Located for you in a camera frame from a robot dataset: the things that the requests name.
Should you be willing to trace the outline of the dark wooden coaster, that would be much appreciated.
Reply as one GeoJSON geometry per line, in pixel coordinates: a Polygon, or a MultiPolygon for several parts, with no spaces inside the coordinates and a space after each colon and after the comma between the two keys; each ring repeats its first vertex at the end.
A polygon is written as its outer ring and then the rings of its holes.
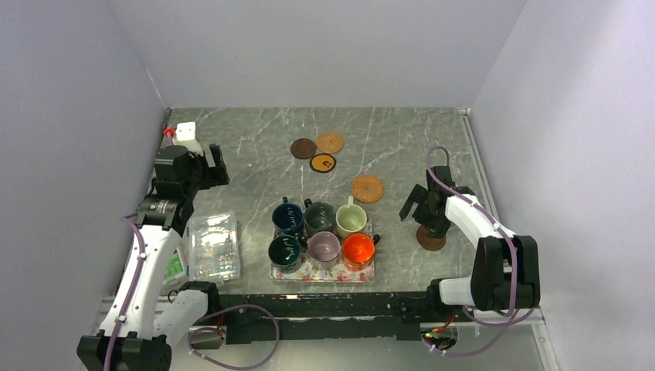
{"type": "Polygon", "coordinates": [[[290,146],[290,153],[298,159],[312,158],[317,151],[317,145],[309,138],[298,138],[290,146]]]}
{"type": "Polygon", "coordinates": [[[429,251],[441,250],[446,245],[445,237],[434,237],[424,226],[418,227],[416,239],[423,249],[429,251]]]}

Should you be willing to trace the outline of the woven rattan coaster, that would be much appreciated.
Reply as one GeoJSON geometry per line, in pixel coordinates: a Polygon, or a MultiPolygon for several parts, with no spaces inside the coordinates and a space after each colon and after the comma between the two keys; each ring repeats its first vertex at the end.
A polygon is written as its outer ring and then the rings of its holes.
{"type": "Polygon", "coordinates": [[[323,153],[334,154],[344,147],[344,138],[336,131],[326,131],[317,136],[316,146],[323,153]]]}
{"type": "Polygon", "coordinates": [[[352,184],[353,196],[362,203],[378,202],[385,193],[385,186],[380,178],[364,174],[357,176],[352,184]]]}

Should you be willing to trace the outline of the pale green cup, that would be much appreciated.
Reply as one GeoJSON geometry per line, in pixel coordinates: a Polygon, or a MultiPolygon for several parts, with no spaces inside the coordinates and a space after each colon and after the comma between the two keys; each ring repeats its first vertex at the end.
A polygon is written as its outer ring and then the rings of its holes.
{"type": "Polygon", "coordinates": [[[353,233],[359,233],[365,227],[367,220],[368,216],[365,210],[355,204],[353,196],[349,196],[348,201],[336,212],[337,235],[341,239],[345,239],[353,233]]]}

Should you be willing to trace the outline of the orange black-rimmed coaster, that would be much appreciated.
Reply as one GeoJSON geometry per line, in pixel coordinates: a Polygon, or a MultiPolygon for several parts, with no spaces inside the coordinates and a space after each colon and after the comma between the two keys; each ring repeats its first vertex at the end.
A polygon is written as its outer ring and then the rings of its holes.
{"type": "Polygon", "coordinates": [[[314,172],[321,174],[329,173],[333,171],[336,166],[336,158],[327,153],[316,154],[310,159],[309,165],[314,172]]]}

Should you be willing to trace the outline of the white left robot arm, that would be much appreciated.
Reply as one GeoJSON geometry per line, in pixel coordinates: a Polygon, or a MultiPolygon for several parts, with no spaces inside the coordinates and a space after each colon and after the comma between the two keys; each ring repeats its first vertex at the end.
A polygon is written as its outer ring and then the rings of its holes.
{"type": "Polygon", "coordinates": [[[114,301],[97,334],[80,338],[76,354],[87,370],[168,370],[172,350],[199,320],[216,322],[222,303],[214,284],[182,285],[181,298],[155,315],[168,263],[181,245],[200,190],[229,184],[219,145],[208,155],[193,145],[169,145],[154,160],[152,190],[125,218],[134,242],[114,301]]]}

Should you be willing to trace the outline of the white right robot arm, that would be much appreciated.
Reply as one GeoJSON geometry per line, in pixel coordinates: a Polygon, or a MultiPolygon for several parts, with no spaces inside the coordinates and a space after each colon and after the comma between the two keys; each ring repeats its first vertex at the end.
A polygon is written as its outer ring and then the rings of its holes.
{"type": "Polygon", "coordinates": [[[426,250],[439,250],[446,234],[457,226],[476,249],[467,277],[436,279],[426,299],[430,318],[443,321],[456,305],[481,311],[508,311],[538,306],[541,292],[538,245],[499,224],[479,203],[474,192],[452,180],[450,167],[426,170],[426,185],[417,184],[401,208],[402,220],[418,224],[416,239],[426,250]]]}

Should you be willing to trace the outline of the dark blue cup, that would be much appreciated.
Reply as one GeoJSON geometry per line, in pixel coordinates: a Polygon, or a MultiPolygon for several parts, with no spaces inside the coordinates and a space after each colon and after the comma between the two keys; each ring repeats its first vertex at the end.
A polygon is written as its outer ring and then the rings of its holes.
{"type": "Polygon", "coordinates": [[[286,196],[271,216],[276,233],[295,235],[304,230],[304,213],[300,206],[292,203],[286,196]]]}

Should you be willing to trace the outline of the orange cup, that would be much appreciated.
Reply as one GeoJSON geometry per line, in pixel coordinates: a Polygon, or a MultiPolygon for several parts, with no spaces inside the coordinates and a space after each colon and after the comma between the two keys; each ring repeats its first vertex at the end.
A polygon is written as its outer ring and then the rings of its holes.
{"type": "Polygon", "coordinates": [[[369,236],[364,233],[353,233],[348,236],[341,248],[341,258],[344,266],[350,271],[362,271],[373,261],[376,244],[381,237],[378,234],[369,236]]]}

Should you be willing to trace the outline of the dark green cup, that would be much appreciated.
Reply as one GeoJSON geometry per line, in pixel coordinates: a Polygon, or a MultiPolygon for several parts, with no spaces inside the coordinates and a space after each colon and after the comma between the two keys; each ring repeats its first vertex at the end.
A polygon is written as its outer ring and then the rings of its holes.
{"type": "Polygon", "coordinates": [[[267,253],[273,266],[284,273],[293,273],[301,265],[302,246],[296,237],[280,235],[274,238],[267,253]]]}

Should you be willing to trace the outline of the grey green cup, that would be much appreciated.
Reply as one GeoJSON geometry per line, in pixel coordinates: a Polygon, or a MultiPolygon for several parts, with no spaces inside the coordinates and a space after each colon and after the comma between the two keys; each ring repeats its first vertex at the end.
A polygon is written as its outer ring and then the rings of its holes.
{"type": "Polygon", "coordinates": [[[319,232],[333,232],[336,225],[336,211],[323,202],[314,203],[311,199],[304,200],[304,225],[309,237],[319,232]]]}

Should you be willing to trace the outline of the lilac cup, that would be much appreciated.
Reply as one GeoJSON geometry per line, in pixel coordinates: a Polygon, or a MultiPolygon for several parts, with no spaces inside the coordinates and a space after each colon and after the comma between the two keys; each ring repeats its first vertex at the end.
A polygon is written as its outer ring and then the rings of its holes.
{"type": "Polygon", "coordinates": [[[307,241],[307,252],[310,262],[315,267],[331,269],[341,256],[341,242],[332,232],[318,232],[307,241]]]}

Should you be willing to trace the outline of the clear plastic screw box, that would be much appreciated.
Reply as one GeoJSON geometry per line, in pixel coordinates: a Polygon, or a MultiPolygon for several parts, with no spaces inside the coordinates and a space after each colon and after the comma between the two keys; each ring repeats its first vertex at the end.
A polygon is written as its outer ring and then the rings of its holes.
{"type": "Polygon", "coordinates": [[[188,221],[188,273],[192,281],[221,284],[241,276],[237,220],[233,212],[188,221]]]}

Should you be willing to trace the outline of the green white box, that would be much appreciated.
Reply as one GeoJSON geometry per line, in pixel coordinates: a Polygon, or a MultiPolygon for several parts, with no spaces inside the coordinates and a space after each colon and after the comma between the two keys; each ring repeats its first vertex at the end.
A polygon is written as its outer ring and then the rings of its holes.
{"type": "Polygon", "coordinates": [[[176,249],[168,262],[163,289],[171,289],[188,281],[188,258],[182,247],[176,249]]]}

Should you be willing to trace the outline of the floral serving tray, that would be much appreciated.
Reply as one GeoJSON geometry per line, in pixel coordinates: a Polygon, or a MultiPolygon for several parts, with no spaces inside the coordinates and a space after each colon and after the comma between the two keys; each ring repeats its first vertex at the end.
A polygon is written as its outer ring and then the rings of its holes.
{"type": "Polygon", "coordinates": [[[339,252],[334,265],[325,267],[314,263],[307,248],[301,245],[300,257],[296,259],[295,268],[295,271],[285,271],[270,260],[270,278],[280,282],[363,284],[372,281],[375,277],[375,258],[373,257],[363,269],[353,271],[344,263],[342,252],[339,252]]]}

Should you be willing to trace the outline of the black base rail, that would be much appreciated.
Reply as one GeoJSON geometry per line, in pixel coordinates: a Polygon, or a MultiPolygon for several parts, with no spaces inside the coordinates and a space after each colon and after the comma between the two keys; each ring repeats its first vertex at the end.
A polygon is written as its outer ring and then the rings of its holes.
{"type": "Polygon", "coordinates": [[[257,341],[394,338],[415,341],[422,333],[464,321],[463,309],[444,305],[435,292],[319,294],[220,294],[209,302],[209,318],[192,323],[221,325],[230,345],[257,341]]]}

